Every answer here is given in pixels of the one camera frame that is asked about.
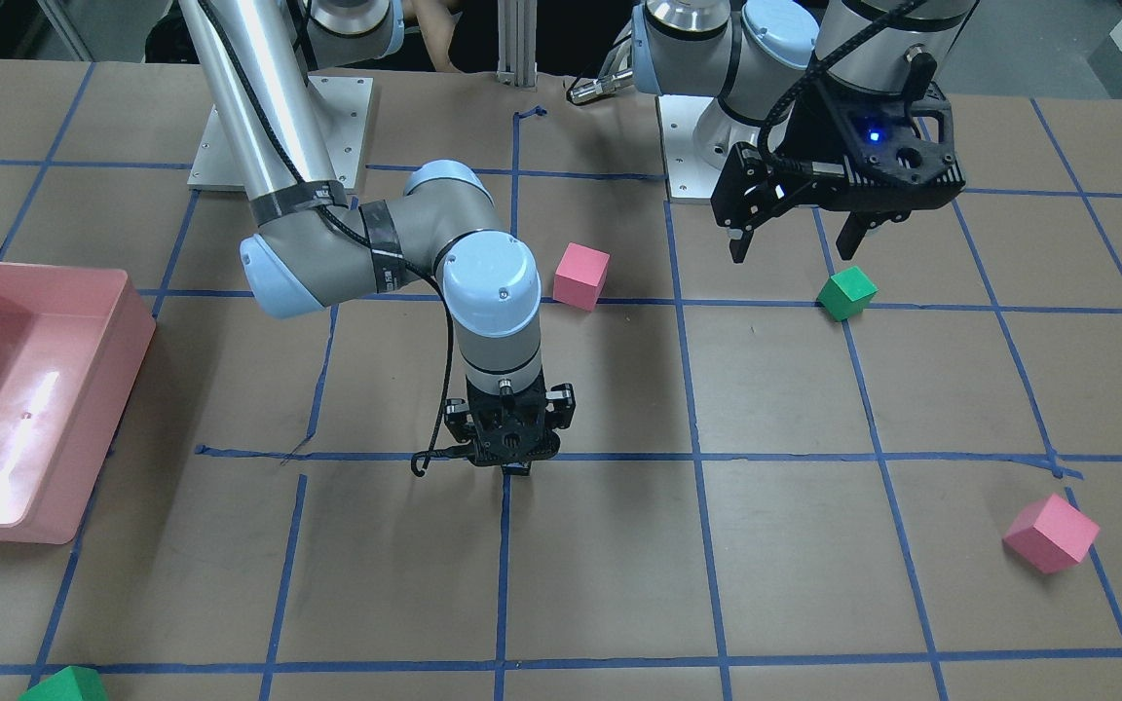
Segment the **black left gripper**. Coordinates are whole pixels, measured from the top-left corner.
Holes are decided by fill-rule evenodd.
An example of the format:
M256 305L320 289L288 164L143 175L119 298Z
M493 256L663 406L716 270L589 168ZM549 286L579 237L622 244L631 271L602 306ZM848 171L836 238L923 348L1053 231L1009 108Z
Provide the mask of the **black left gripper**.
M850 261L879 214L931 211L966 185L951 103L935 81L921 92L875 94L822 77L794 102L775 173L787 194L845 211L838 253ZM732 262L743 265L765 219L729 220Z

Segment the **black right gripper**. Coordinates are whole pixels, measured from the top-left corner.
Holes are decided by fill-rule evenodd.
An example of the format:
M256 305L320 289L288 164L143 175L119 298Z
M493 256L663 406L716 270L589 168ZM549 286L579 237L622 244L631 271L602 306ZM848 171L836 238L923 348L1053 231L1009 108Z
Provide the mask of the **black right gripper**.
M543 378L505 396L468 385L468 407L473 421L473 465L525 464L560 452L555 422L548 417Z

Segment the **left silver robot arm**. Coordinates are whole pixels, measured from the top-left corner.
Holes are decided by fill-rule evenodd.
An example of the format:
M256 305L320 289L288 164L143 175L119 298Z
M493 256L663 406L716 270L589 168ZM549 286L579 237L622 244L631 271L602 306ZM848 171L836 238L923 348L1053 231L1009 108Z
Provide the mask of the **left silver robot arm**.
M717 157L714 222L733 262L754 232L813 205L846 214L837 250L962 194L938 71L972 1L641 1L629 21L642 93L712 98L735 124Z

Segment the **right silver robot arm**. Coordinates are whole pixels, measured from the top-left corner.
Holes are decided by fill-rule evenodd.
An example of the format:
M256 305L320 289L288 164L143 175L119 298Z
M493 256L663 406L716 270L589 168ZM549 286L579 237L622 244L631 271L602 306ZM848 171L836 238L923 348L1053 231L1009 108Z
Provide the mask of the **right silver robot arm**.
M435 427L451 448L411 456L467 459L527 474L557 456L574 390L542 368L542 276L526 242L504 231L489 191L462 163L424 164L402 196L352 204L335 168L335 114L292 49L276 1L183 1L181 12L214 99L213 123L248 200L246 280L267 314L288 319L346 301L431 285L467 395L444 396Z

